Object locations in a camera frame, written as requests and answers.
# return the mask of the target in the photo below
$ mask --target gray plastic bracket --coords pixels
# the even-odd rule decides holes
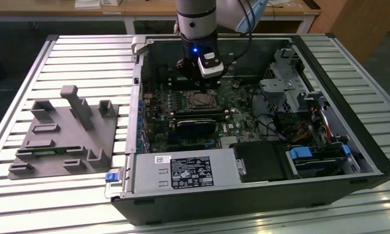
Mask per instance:
[[[15,152],[9,179],[103,173],[110,169],[118,105],[102,100],[89,106],[77,91],[73,85],[61,88],[70,107],[53,107],[47,100],[34,102],[34,119]]]

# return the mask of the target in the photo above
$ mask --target blue latch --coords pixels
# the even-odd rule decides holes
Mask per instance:
[[[348,155],[351,153],[348,146],[347,145],[342,145],[340,147],[342,147],[342,150],[343,150],[344,155]]]
[[[118,182],[119,180],[119,172],[107,172],[105,174],[105,182],[110,183],[110,182]]]
[[[288,150],[291,159],[312,157],[308,147],[295,147]]]

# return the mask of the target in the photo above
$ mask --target desk leg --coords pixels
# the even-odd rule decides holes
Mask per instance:
[[[299,27],[298,27],[298,30],[296,30],[298,34],[306,34],[308,32],[314,17],[315,16],[303,16],[303,20],[302,20]]]
[[[38,23],[35,21],[29,21],[27,25],[33,31],[38,29]]]
[[[134,16],[126,16],[123,17],[123,25],[124,25],[124,30],[127,34],[135,34],[135,29],[134,29]]]

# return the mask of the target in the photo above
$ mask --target motherboard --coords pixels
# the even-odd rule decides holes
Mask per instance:
[[[236,78],[222,78],[203,93],[148,82],[143,90],[151,153],[220,149],[263,139],[248,106],[250,86]]]

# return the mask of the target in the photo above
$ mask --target barcode sticker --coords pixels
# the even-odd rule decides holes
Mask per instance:
[[[154,163],[170,163],[170,155],[167,156],[155,156]]]

